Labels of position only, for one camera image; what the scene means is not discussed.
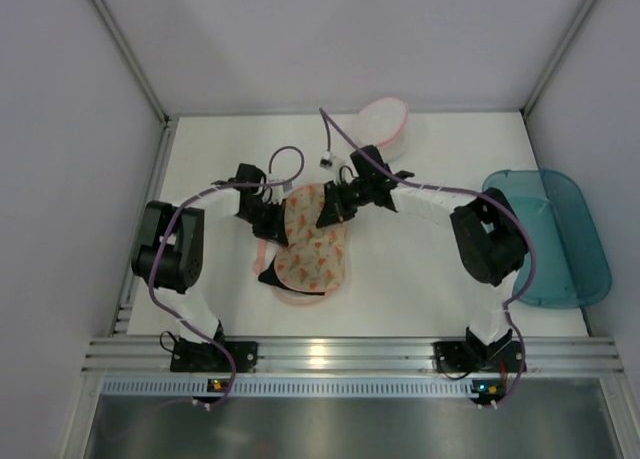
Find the orange patterned bra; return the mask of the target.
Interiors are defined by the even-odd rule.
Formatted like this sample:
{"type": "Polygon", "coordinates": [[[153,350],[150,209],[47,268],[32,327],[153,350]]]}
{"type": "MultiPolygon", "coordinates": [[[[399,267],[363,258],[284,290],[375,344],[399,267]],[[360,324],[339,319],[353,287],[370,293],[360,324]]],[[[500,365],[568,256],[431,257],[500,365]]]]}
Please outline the orange patterned bra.
{"type": "MultiPolygon", "coordinates": [[[[324,186],[320,183],[301,186],[290,192],[285,200],[285,230],[289,245],[280,246],[273,259],[293,264],[309,264],[316,261],[320,265],[321,259],[327,263],[326,267],[341,269],[345,281],[347,275],[347,226],[344,223],[326,228],[317,228],[315,223],[324,206],[324,186]]],[[[267,242],[258,241],[257,257],[253,264],[253,271],[258,274],[270,262],[265,260],[267,242]]],[[[285,302],[277,294],[274,295],[283,303],[291,306],[315,305],[327,298],[313,302],[285,302]]]]}

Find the black garment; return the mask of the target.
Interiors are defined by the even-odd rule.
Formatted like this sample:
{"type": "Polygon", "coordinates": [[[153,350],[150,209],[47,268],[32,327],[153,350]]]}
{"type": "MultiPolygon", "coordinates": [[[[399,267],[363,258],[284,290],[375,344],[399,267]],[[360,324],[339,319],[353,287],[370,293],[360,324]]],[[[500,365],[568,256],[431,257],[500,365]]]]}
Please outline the black garment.
{"type": "Polygon", "coordinates": [[[321,301],[339,289],[344,273],[327,268],[324,259],[320,262],[293,264],[274,259],[258,274],[258,281],[273,288],[285,302],[321,301]]]}

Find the white mesh laundry bag pink trim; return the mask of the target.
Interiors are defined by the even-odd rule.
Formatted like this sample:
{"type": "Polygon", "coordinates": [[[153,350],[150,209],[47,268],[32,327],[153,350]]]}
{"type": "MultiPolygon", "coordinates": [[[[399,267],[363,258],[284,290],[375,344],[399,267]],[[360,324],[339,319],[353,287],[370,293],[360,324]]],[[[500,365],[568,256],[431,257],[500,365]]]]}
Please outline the white mesh laundry bag pink trim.
{"type": "Polygon", "coordinates": [[[389,163],[406,152],[405,128],[409,119],[407,103],[384,97],[364,106],[351,124],[352,139],[360,147],[374,145],[389,163]]]}

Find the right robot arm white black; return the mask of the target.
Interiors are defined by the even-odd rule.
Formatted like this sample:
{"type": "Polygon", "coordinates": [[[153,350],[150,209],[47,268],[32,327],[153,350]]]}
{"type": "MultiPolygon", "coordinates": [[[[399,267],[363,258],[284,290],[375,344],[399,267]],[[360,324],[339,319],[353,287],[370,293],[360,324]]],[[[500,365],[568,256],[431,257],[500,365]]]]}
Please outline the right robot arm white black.
{"type": "Polygon", "coordinates": [[[464,204],[461,192],[409,185],[413,174],[394,174],[373,145],[354,151],[351,162],[357,171],[354,179],[324,185],[325,205],[316,225],[349,221],[359,208],[374,204],[449,227],[466,272],[493,290],[474,301],[466,342],[489,350],[506,344],[514,329],[503,304],[511,298],[530,248],[504,194],[492,188],[464,204]]]}

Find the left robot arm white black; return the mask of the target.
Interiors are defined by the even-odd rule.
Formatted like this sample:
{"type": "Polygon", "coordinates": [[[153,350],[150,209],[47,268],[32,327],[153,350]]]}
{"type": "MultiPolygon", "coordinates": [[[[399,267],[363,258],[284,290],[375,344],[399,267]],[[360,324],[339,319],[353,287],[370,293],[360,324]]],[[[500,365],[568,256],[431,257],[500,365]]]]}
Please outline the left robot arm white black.
{"type": "Polygon", "coordinates": [[[198,281],[204,269],[205,231],[238,218],[258,236],[285,239],[281,195],[293,180],[272,179],[260,168],[242,163],[236,174],[174,202],[146,204],[134,240],[133,274],[144,281],[151,302],[177,323],[190,343],[224,344],[220,319],[212,312],[198,281]]]}

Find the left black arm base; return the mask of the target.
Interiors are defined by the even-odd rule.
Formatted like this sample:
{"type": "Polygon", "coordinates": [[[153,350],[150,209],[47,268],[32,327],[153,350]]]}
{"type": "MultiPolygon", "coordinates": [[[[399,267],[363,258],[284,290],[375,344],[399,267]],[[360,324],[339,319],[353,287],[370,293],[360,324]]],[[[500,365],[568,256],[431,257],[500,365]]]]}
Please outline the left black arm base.
{"type": "Polygon", "coordinates": [[[238,373],[248,373],[257,365],[257,342],[228,341],[223,347],[231,358],[212,344],[194,343],[179,338],[171,351],[169,370],[173,373],[230,373],[231,362],[234,362],[238,373]]]}

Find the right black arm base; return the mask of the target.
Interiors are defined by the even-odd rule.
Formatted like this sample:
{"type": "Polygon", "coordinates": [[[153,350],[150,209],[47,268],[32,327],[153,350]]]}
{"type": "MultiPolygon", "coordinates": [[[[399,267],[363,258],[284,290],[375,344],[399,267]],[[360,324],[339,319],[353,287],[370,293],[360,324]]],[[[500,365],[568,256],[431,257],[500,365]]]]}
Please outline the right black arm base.
{"type": "Polygon", "coordinates": [[[516,373],[524,359],[517,341],[497,347],[472,346],[462,340],[438,341],[433,352],[436,371],[452,377],[472,373],[516,373]]]}

